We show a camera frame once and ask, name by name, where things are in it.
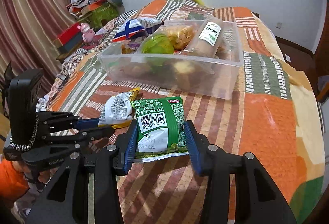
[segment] orange fabric patch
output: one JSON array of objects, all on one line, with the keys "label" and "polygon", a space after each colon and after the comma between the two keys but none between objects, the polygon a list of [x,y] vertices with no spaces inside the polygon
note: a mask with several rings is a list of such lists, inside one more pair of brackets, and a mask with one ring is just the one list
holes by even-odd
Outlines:
[{"label": "orange fabric patch", "polygon": [[260,36],[259,36],[259,39],[260,39],[260,41],[258,41],[256,39],[247,39],[250,49],[253,49],[255,52],[263,54],[268,57],[272,56],[269,53],[269,51],[266,49],[266,47],[262,41],[262,38]]},{"label": "orange fabric patch", "polygon": [[297,178],[296,178],[296,188],[304,182],[306,182],[307,167],[304,158],[297,156]]},{"label": "orange fabric patch", "polygon": [[69,96],[70,92],[73,90],[73,88],[76,86],[76,84],[79,82],[83,75],[84,72],[79,71],[77,72],[77,75],[73,80],[67,82],[65,87],[58,94],[58,99],[56,99],[56,101],[50,107],[53,112],[57,112],[60,110],[60,107],[63,105],[65,99]]},{"label": "orange fabric patch", "polygon": [[289,202],[297,178],[293,103],[267,94],[246,93],[239,155],[252,152]]},{"label": "orange fabric patch", "polygon": [[248,8],[234,7],[235,17],[254,17]]},{"label": "orange fabric patch", "polygon": [[157,15],[163,7],[166,5],[166,0],[155,0],[152,1],[149,5],[147,5],[140,14],[152,14]]},{"label": "orange fabric patch", "polygon": [[3,160],[0,163],[0,197],[15,201],[29,188],[24,174],[13,168],[12,162]]}]

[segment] white snack bag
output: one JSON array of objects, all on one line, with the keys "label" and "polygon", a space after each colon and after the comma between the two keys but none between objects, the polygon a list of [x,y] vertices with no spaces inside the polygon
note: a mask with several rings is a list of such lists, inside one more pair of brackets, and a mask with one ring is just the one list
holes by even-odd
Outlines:
[{"label": "white snack bag", "polygon": [[111,125],[113,128],[128,126],[133,119],[130,101],[135,99],[138,91],[139,89],[133,89],[109,98],[99,116],[98,126]]}]

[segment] metal screw head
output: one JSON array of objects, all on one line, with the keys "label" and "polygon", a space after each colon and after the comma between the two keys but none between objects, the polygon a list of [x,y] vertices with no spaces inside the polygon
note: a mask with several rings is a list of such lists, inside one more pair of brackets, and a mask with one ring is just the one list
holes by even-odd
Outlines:
[{"label": "metal screw head", "polygon": [[115,144],[110,144],[110,145],[108,145],[108,146],[106,147],[106,149],[107,149],[108,151],[114,151],[114,150],[116,149],[116,145],[115,145]]},{"label": "metal screw head", "polygon": [[248,159],[254,159],[254,154],[253,153],[246,153],[246,158],[248,158]]},{"label": "metal screw head", "polygon": [[218,147],[217,145],[211,144],[208,146],[208,149],[212,152],[217,151]]},{"label": "metal screw head", "polygon": [[78,152],[74,152],[70,154],[70,158],[71,159],[77,159],[79,157],[79,153]]}]

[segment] bed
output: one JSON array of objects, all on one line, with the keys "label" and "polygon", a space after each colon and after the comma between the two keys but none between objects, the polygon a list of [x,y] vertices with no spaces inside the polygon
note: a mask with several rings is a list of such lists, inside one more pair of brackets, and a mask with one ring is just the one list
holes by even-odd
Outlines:
[{"label": "bed", "polygon": [[[244,66],[231,100],[131,82],[113,82],[97,59],[120,25],[129,18],[203,19],[205,13],[235,21],[244,50]],[[261,161],[288,201],[298,223],[321,196],[324,145],[319,113],[304,72],[285,63],[271,31],[249,9],[209,8],[189,0],[154,0],[140,10],[112,20],[96,46],[79,49],[63,64],[49,93],[50,111],[72,111],[83,118],[100,115],[108,98],[140,86],[143,98],[180,95],[186,119],[226,152],[250,151]],[[113,143],[116,130],[110,138]],[[70,135],[73,131],[57,135]],[[91,145],[99,151],[107,140]],[[134,163],[117,178],[125,223],[197,223],[207,178],[194,174],[188,156]],[[229,219],[234,219],[234,177],[231,177]]]}]

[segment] orange clothing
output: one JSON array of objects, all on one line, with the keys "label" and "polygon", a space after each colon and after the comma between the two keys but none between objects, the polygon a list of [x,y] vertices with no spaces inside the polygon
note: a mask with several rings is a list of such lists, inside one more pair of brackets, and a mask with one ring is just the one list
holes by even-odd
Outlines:
[{"label": "orange clothing", "polygon": [[12,162],[3,160],[0,163],[0,197],[15,201],[29,188],[24,173],[17,172]]}]

